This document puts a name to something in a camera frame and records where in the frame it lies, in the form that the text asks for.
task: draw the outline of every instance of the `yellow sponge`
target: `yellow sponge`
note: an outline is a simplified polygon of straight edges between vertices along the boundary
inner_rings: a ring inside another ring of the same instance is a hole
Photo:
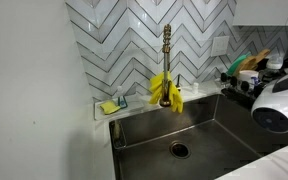
[[[108,101],[104,102],[103,104],[101,104],[100,106],[103,109],[104,114],[112,114],[112,113],[118,111],[119,109],[121,109],[121,107],[116,106],[114,101],[112,101],[112,100],[108,100]]]

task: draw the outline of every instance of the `cup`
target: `cup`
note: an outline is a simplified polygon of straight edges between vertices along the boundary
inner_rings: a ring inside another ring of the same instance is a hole
[[[240,71],[238,76],[240,81],[246,81],[250,84],[250,89],[254,89],[258,85],[258,72],[253,70]]]

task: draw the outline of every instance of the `stainless steel sink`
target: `stainless steel sink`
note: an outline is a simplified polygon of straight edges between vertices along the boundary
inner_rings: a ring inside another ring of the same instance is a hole
[[[288,145],[222,95],[109,124],[116,179],[215,179]]]

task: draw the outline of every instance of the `faucet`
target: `faucet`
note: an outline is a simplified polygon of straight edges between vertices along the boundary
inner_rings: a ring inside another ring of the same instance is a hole
[[[170,40],[171,40],[171,25],[166,24],[163,31],[163,48],[164,53],[164,79],[162,80],[162,97],[160,99],[160,105],[163,107],[171,106],[169,99],[169,87],[170,81],[168,80],[168,71],[170,70]]]

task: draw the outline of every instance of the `countertop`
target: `countertop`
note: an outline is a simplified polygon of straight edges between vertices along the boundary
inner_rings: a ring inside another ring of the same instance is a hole
[[[184,102],[220,93],[220,83],[215,81],[204,82],[199,85],[197,94],[193,94],[191,91],[191,87],[182,88],[181,95]],[[161,108],[159,105],[150,105],[147,103],[150,96],[141,96],[140,98],[145,104],[141,110],[125,113],[116,119]],[[112,147],[108,128],[108,123],[110,121],[112,121],[112,119],[93,121],[93,137],[91,142],[93,168],[91,171],[94,175],[94,179],[115,179]],[[288,146],[218,179],[287,180]]]

